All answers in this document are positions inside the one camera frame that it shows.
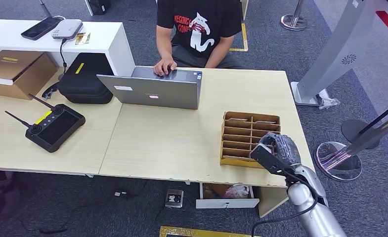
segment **cardboard box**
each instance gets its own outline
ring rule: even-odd
[[[56,73],[48,55],[33,51],[0,51],[0,95],[32,100]]]
[[[264,169],[250,157],[262,136],[281,134],[280,117],[275,115],[226,112],[221,128],[220,165]]]

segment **silver laptop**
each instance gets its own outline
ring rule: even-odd
[[[136,67],[131,77],[97,75],[122,103],[197,110],[202,72],[174,70],[160,77]]]

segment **open drawer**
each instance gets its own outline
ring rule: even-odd
[[[249,186],[249,198],[240,199],[204,199],[203,183],[200,183],[200,199],[197,199],[196,208],[254,208],[259,203],[255,198],[252,186]]]

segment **black zipper case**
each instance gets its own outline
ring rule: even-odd
[[[105,54],[80,53],[58,83],[58,91],[72,103],[107,104],[113,95],[96,74],[114,74]]]

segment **remote controller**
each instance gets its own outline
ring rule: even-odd
[[[60,146],[86,122],[83,115],[64,104],[52,106],[34,95],[29,94],[29,96],[50,108],[50,110],[33,125],[19,119],[8,111],[5,112],[27,126],[28,129],[25,132],[26,138],[50,153],[57,151]]]

